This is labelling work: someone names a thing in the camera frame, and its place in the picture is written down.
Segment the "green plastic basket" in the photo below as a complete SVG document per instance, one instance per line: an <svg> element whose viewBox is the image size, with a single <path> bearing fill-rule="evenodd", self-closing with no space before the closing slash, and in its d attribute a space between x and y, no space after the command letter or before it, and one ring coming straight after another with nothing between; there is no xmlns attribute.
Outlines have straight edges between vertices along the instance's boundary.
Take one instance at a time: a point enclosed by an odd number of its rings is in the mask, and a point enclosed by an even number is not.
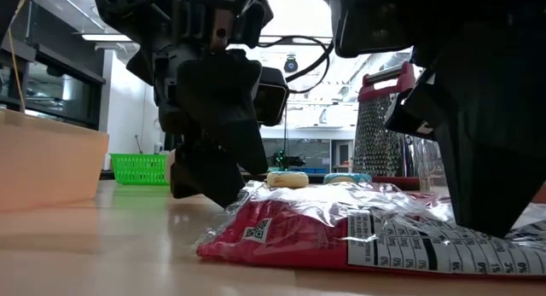
<svg viewBox="0 0 546 296"><path fill-rule="evenodd" d="M110 154L113 174L121 184L167 185L165 181L166 155Z"/></svg>

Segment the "ceiling light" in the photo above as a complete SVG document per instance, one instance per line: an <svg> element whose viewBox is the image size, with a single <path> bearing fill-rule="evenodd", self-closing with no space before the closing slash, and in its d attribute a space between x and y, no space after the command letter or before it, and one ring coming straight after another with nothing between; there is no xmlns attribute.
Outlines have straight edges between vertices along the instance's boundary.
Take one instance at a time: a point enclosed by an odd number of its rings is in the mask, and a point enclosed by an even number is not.
<svg viewBox="0 0 546 296"><path fill-rule="evenodd" d="M129 37L121 34L82 34L82 38L95 42L133 42Z"/></svg>

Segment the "nutrition facts label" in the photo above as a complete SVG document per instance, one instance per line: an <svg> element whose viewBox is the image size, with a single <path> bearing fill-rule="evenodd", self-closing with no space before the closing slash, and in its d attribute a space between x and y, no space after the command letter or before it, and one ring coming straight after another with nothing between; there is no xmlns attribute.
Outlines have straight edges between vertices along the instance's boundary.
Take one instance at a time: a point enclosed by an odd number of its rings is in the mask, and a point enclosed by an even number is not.
<svg viewBox="0 0 546 296"><path fill-rule="evenodd" d="M544 250L452 223L417 218L415 224L401 224L393 219L372 212L350 216L348 264L445 274L546 275ZM546 221L518 229L510 237L542 241L546 246L540 237L545 231Z"/></svg>

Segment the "wooden table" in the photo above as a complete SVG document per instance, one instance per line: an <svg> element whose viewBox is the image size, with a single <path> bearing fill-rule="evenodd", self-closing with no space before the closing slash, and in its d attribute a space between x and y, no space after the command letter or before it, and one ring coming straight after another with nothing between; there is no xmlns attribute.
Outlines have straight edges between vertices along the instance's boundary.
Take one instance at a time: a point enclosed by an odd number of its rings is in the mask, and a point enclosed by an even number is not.
<svg viewBox="0 0 546 296"><path fill-rule="evenodd" d="M221 209L203 196L174 201L167 190L102 181L95 201L0 214L0 294L468 296L546 291L537 281L203 264L193 245Z"/></svg>

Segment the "crinkled plastic wrapper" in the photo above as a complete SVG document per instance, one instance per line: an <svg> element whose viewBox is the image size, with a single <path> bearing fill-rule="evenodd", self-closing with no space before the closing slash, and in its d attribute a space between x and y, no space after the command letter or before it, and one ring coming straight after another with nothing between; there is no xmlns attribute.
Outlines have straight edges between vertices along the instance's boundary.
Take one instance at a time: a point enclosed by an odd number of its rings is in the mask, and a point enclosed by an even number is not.
<svg viewBox="0 0 546 296"><path fill-rule="evenodd" d="M291 268L546 276L546 221L502 240L454 224L449 199L390 184L271 189L250 182L218 219L198 256Z"/></svg>

